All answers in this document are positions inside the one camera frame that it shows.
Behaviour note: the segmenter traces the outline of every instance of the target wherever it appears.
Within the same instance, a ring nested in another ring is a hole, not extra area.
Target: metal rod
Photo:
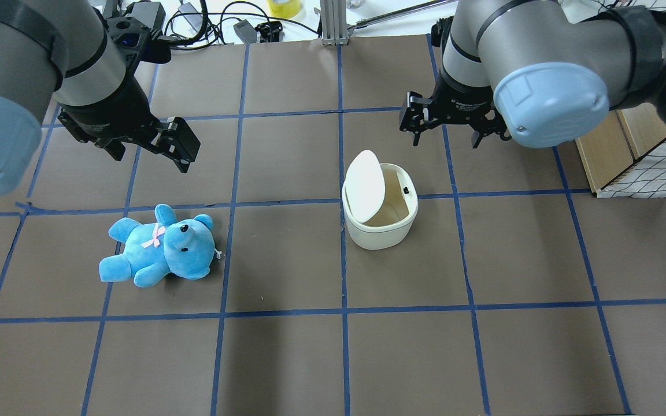
[[[432,2],[421,3],[420,5],[410,6],[409,8],[396,10],[390,13],[384,13],[383,15],[380,16],[365,18],[356,22],[356,24],[349,26],[349,34],[352,34],[352,32],[354,32],[355,29],[363,29],[364,27],[370,26],[372,24],[382,23],[383,21],[388,21],[397,18],[399,16],[409,15],[411,13],[415,13],[421,10],[435,8],[436,6],[441,6],[445,5],[446,3],[453,3],[453,2],[457,2],[457,0],[433,0]]]

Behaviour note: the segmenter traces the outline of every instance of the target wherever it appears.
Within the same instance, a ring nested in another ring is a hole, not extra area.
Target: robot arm
[[[134,143],[187,171],[199,141],[182,118],[153,116],[133,75],[141,60],[168,62],[177,43],[160,32],[163,16],[143,21],[105,19],[87,0],[0,0],[0,195],[19,184],[51,96],[79,142],[116,160]]]
[[[642,102],[666,123],[666,12],[618,8],[571,24],[554,0],[460,0],[440,43],[433,94],[410,92],[400,113],[415,145],[426,129],[469,124],[474,147],[493,132],[551,147]]]

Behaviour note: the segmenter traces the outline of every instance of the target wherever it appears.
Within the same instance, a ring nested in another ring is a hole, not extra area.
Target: yellow object
[[[302,9],[301,0],[267,0],[272,17],[291,18]]]

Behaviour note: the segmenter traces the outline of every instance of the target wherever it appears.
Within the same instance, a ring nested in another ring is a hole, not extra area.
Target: teddy bear head
[[[214,257],[211,229],[212,219],[206,214],[166,228],[164,257],[172,273],[190,280],[207,276]]]

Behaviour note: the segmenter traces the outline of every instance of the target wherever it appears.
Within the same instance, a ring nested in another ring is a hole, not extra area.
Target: metal bracket
[[[346,0],[320,0],[320,26],[323,29],[323,45],[349,44]]]

